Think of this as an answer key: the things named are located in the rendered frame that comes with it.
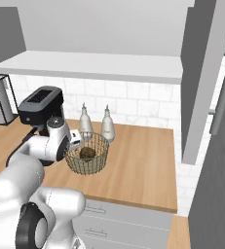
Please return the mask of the brown round food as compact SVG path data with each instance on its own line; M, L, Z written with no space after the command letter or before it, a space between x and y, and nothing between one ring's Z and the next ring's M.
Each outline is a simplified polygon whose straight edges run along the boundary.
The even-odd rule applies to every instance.
M83 160L91 160L95 156L95 150L90 147L83 147L80 151L80 158Z

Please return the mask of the grey tall cabinet panel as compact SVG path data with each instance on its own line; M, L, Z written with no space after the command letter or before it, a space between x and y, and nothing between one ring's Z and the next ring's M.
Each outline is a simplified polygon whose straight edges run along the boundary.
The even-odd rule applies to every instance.
M225 52L225 0L195 0L188 9L181 62L181 161L197 160Z

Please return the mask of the white wall cabinet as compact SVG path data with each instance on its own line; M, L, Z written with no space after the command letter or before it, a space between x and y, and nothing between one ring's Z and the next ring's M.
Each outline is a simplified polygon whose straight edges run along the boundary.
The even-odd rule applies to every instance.
M14 7L25 50L0 73L178 85L195 0L0 0Z

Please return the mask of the black toaster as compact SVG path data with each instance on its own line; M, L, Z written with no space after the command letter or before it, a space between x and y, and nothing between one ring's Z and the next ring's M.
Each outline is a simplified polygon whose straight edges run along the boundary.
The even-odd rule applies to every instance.
M19 105L19 118L24 125L45 125L50 117L62 117L62 90L42 86L28 95Z

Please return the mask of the dark grey fridge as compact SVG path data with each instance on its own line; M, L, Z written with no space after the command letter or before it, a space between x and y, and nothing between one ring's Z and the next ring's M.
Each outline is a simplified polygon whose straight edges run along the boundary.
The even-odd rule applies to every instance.
M188 222L191 249L225 249L225 109L210 137Z

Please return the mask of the grey drawer front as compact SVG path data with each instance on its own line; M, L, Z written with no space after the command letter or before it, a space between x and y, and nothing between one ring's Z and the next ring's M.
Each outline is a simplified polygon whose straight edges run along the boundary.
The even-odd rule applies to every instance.
M88 215L73 220L73 226L87 249L167 249L169 231L112 221ZM104 230L107 237L86 234Z
M106 210L106 214L87 212L84 215L94 216L96 218L104 218L107 220L126 222L129 224L140 225L161 230L170 230L172 214L162 211L126 206L92 199L86 200L86 206L102 207Z

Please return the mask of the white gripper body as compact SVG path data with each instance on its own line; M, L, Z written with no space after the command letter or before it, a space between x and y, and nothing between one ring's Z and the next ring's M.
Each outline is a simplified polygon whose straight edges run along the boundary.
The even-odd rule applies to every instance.
M79 148L84 143L83 137L80 133L72 134L72 146L75 148Z

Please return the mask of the pale grey bottle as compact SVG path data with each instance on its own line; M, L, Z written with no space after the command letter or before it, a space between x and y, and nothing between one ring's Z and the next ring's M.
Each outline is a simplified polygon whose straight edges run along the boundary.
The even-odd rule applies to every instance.
M109 111L108 107L106 107L105 110L104 110L104 117L103 117L103 120L102 120L100 134L104 138L106 138L109 143L114 141L115 129L114 129L113 120L110 117L110 111Z
M90 116L88 115L87 107L82 106L82 114L79 122L79 131L85 140L90 140L93 137L93 125Z

